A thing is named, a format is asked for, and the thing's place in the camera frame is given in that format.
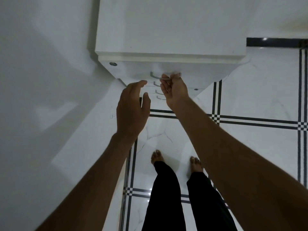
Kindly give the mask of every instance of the silver drawer pull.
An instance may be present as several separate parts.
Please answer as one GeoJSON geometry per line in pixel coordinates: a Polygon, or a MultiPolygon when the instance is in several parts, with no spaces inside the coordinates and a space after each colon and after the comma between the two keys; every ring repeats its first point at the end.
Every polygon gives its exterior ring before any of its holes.
{"type": "Polygon", "coordinates": [[[166,100],[166,99],[161,99],[161,98],[159,98],[158,96],[156,96],[156,98],[159,99],[159,100],[166,100]]]}
{"type": "Polygon", "coordinates": [[[168,80],[168,79],[170,79],[170,78],[162,78],[162,77],[156,77],[155,75],[153,75],[153,72],[151,71],[151,73],[150,73],[150,76],[152,77],[152,78],[156,78],[156,79],[163,79],[163,80],[168,80]]]}
{"type": "Polygon", "coordinates": [[[155,86],[160,87],[160,85],[157,85],[155,81],[153,83],[154,83],[155,86]]]}
{"type": "Polygon", "coordinates": [[[157,90],[155,90],[155,93],[159,95],[164,95],[163,93],[159,93],[157,90]]]}

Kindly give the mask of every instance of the pant leg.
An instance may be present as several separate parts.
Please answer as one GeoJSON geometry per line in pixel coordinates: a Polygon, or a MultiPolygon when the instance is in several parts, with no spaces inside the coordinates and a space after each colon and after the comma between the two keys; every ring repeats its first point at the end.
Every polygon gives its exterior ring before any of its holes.
{"type": "Polygon", "coordinates": [[[157,177],[154,181],[142,231],[185,231],[181,190],[173,170],[162,161],[154,163],[157,177]]]}
{"type": "Polygon", "coordinates": [[[225,202],[203,172],[193,172],[187,187],[198,231],[237,230],[225,202]]]}

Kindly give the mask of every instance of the cabinet top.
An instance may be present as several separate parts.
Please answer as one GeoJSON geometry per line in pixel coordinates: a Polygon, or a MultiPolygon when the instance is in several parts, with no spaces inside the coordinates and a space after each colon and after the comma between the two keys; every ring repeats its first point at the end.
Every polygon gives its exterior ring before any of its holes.
{"type": "Polygon", "coordinates": [[[243,56],[245,0],[101,0],[95,51],[243,56]]]}

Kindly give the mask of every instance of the person's right arm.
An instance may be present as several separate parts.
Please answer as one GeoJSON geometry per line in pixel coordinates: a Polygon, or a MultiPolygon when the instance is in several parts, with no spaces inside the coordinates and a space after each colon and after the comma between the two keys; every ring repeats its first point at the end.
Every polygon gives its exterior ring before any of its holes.
{"type": "Polygon", "coordinates": [[[167,104],[242,228],[306,230],[308,190],[216,125],[189,98],[183,80],[171,78],[161,80],[167,104]]]}

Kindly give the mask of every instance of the person's right foot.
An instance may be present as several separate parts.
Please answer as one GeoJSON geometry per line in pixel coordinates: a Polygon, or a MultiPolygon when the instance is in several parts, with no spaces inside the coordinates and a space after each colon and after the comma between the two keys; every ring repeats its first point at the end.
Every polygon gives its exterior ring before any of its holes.
{"type": "Polygon", "coordinates": [[[203,167],[201,161],[197,157],[190,157],[190,171],[193,172],[203,172],[203,167]]]}
{"type": "Polygon", "coordinates": [[[163,156],[161,155],[160,150],[156,150],[152,154],[151,163],[154,165],[154,163],[156,161],[163,161],[163,162],[165,162],[163,156]]]}

